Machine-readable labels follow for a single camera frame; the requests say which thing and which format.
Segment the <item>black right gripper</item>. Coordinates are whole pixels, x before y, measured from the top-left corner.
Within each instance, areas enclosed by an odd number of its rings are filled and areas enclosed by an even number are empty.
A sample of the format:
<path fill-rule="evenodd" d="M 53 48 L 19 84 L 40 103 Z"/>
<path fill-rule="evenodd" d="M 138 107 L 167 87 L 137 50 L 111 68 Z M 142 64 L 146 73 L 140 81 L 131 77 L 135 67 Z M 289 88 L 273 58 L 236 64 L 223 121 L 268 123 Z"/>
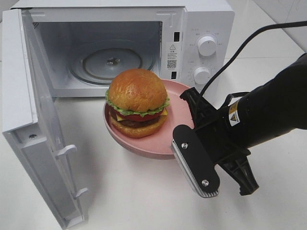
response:
<path fill-rule="evenodd" d="M 246 92 L 227 95 L 219 109 L 214 108 L 195 88 L 185 90 L 180 98 L 188 103 L 194 128 L 178 125 L 173 130 L 172 151 L 192 190 L 203 198 L 218 196 L 219 165 L 239 185 L 242 196 L 258 189 L 247 156 L 250 151 L 230 137 L 228 109 L 231 99 Z"/>

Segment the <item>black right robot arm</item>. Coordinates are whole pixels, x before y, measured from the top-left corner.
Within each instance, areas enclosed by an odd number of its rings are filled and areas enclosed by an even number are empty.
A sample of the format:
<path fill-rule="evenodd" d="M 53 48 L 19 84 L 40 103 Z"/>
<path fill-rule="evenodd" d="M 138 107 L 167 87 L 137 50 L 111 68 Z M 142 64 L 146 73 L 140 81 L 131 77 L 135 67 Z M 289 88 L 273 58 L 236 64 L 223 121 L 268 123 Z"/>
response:
<path fill-rule="evenodd" d="M 191 188 L 203 198 L 219 193 L 219 165 L 250 195 L 258 184 L 248 162 L 250 148 L 307 127 L 307 57 L 250 92 L 229 94 L 219 109 L 196 89 L 185 90 L 194 128 L 178 125 L 172 149 Z"/>

